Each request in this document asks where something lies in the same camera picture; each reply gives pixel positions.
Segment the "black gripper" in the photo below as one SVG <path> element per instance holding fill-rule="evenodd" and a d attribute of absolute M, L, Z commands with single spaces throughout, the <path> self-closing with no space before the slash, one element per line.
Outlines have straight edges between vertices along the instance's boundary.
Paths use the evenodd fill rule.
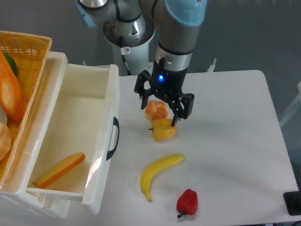
<path fill-rule="evenodd" d="M 172 110 L 174 116 L 171 126 L 174 127 L 178 120 L 187 119 L 193 108 L 194 94 L 183 93 L 187 68 L 180 71 L 171 71 L 165 68 L 167 62 L 165 58 L 155 60 L 153 63 L 152 74 L 143 70 L 138 74 L 134 92 L 139 94 L 141 100 L 141 109 L 146 108 L 149 96 L 154 95 L 160 100 L 166 102 Z M 150 88 L 145 89 L 144 84 L 149 82 Z"/>

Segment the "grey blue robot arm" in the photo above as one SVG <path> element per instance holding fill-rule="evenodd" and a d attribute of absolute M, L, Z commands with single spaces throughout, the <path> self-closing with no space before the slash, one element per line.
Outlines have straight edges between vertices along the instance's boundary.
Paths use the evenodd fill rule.
<path fill-rule="evenodd" d="M 182 85 L 205 18 L 205 0 L 77 0 L 87 26 L 100 27 L 120 75 L 137 76 L 134 91 L 167 103 L 172 125 L 192 112 Z"/>

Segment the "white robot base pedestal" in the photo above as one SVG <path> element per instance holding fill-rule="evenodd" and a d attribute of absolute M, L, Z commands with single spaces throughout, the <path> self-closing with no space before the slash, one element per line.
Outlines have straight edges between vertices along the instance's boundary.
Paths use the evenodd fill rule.
<path fill-rule="evenodd" d="M 149 70 L 149 42 L 152 38 L 153 36 L 137 47 L 126 46 L 122 49 L 120 49 L 118 45 L 110 43 L 113 51 L 114 64 L 117 65 L 119 69 L 119 76 L 128 76 L 126 64 L 122 59 L 122 53 L 125 53 L 124 57 L 130 75 L 138 75 L 143 70 Z"/>

